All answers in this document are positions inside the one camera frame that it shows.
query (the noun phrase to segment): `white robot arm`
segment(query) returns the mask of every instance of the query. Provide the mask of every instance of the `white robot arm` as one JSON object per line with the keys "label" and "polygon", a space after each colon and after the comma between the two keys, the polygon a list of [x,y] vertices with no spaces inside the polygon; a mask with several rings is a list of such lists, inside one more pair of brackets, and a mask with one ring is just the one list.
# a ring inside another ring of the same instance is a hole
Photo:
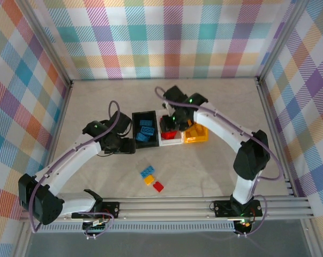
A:
{"label": "white robot arm", "polygon": [[156,87],[155,92],[164,100],[163,106],[169,113],[162,117],[161,128],[185,131],[194,122],[198,123],[222,138],[237,154],[234,169],[238,176],[229,208],[237,216],[246,213],[253,201],[256,201],[253,200],[253,193],[258,176],[270,159],[270,154],[262,146],[268,148],[267,135],[261,130],[254,133],[231,121],[198,93],[188,97],[177,86],[173,86],[163,91],[161,96],[158,89],[163,89]]}
{"label": "white robot arm", "polygon": [[33,198],[33,208],[30,212],[43,225],[50,224],[59,215],[102,210],[103,199],[91,190],[79,193],[60,193],[60,190],[84,163],[100,151],[111,154],[135,153],[135,140],[122,135],[131,119],[120,113],[118,122],[113,125],[116,117],[117,112],[110,120],[87,124],[76,142],[64,154],[35,176],[24,174],[19,179],[21,205],[30,210],[29,202]]}

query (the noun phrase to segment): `plaid wall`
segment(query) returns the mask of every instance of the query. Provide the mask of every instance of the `plaid wall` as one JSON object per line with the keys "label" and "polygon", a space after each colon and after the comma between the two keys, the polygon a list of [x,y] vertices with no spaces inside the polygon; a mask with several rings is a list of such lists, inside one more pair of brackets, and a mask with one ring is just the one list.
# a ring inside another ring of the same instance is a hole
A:
{"label": "plaid wall", "polygon": [[271,39],[271,43],[269,44],[267,51],[262,59],[261,65],[258,68],[258,72],[256,75],[260,75],[261,71],[263,70],[263,68],[265,67],[265,63],[268,60],[269,55],[271,54],[271,52],[274,49],[274,46],[279,38],[279,35],[282,33],[283,29],[284,29],[284,25],[285,23],[288,21],[288,19],[290,18],[292,11],[295,7],[295,4],[297,3],[297,0],[291,0],[290,4],[287,6],[287,10],[286,13],[284,14],[279,27],[277,28],[276,32],[273,35],[273,38]]}
{"label": "plaid wall", "polygon": [[300,195],[323,237],[323,0],[311,0],[266,79]]}
{"label": "plaid wall", "polygon": [[44,165],[66,87],[14,0],[0,1],[0,257],[22,209],[18,179]]}
{"label": "plaid wall", "polygon": [[73,79],[254,77],[291,2],[29,1]]}

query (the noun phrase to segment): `lego brick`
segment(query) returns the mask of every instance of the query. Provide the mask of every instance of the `lego brick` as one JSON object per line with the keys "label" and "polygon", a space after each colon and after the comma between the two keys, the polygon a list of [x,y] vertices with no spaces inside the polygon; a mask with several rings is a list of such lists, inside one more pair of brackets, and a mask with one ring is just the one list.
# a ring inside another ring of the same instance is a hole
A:
{"label": "lego brick", "polygon": [[196,130],[198,131],[198,133],[202,132],[203,130],[202,125],[196,124]]}
{"label": "lego brick", "polygon": [[[156,112],[156,120],[162,120],[162,116],[167,115],[168,111],[166,109],[157,110]],[[185,132],[178,132],[173,139],[166,139],[162,137],[161,134],[163,133],[162,128],[160,126],[160,122],[156,123],[156,133],[159,138],[160,146],[172,146],[172,145],[180,145],[184,143],[184,134]]]}
{"label": "lego brick", "polygon": [[136,135],[136,140],[142,141],[142,142],[148,142],[149,141],[149,137],[146,135],[143,135],[142,133],[138,133]]}
{"label": "lego brick", "polygon": [[159,181],[157,181],[157,182],[155,182],[154,183],[154,185],[153,185],[153,187],[160,193],[161,192],[161,190],[163,190],[163,185],[159,182]]}
{"label": "lego brick", "polygon": [[151,120],[142,119],[140,120],[140,126],[152,126],[153,122]]}
{"label": "lego brick", "polygon": [[190,130],[190,135],[191,135],[192,137],[197,137],[197,136],[198,136],[198,134],[197,134],[197,131],[196,131],[196,130]]}
{"label": "lego brick", "polygon": [[155,180],[155,178],[152,175],[148,175],[144,181],[146,183],[147,186],[149,186],[151,183],[153,183],[153,181]]}
{"label": "lego brick", "polygon": [[176,136],[178,131],[171,131],[171,132],[163,132],[161,133],[161,137],[166,139],[166,140],[170,140],[170,139],[174,139],[174,137]]}
{"label": "lego brick", "polygon": [[154,129],[152,127],[142,127],[141,128],[141,133],[145,135],[153,135],[154,134]]}
{"label": "lego brick", "polygon": [[149,175],[153,174],[155,172],[155,169],[152,166],[148,166],[141,172],[142,178],[147,178]]}
{"label": "lego brick", "polygon": [[[144,112],[133,112],[133,136],[136,142],[136,149],[146,148],[146,147],[157,147],[159,146],[159,137],[158,137],[158,128],[156,122],[156,113],[155,111],[144,111]],[[151,120],[153,123],[154,134],[151,135],[148,142],[137,140],[137,134],[141,133],[140,120]]]}

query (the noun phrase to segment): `red lego brick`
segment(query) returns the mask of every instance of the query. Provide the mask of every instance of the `red lego brick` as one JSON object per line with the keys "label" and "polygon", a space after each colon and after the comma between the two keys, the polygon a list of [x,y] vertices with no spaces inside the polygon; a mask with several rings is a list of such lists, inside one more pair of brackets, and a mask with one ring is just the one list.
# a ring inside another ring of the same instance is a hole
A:
{"label": "red lego brick", "polygon": [[164,139],[174,139],[178,131],[171,131],[171,132],[162,132],[161,137]]}
{"label": "red lego brick", "polygon": [[160,193],[163,190],[163,185],[159,181],[155,182],[153,187]]}

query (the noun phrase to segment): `black mounting bracket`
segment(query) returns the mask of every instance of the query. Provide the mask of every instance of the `black mounting bracket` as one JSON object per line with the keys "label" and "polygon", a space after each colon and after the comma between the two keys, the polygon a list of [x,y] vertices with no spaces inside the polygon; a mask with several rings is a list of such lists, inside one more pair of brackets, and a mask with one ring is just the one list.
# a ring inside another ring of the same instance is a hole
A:
{"label": "black mounting bracket", "polygon": [[[99,213],[110,213],[114,216],[114,218],[118,218],[119,214],[119,202],[102,202],[100,209],[96,212]],[[102,215],[87,215],[87,214],[80,214],[80,213],[72,213],[72,219],[88,219],[88,218],[101,218]]]}
{"label": "black mounting bracket", "polygon": [[236,213],[230,200],[213,201],[213,211],[216,218],[232,217],[262,217],[262,210],[259,200],[252,200],[241,214]]}

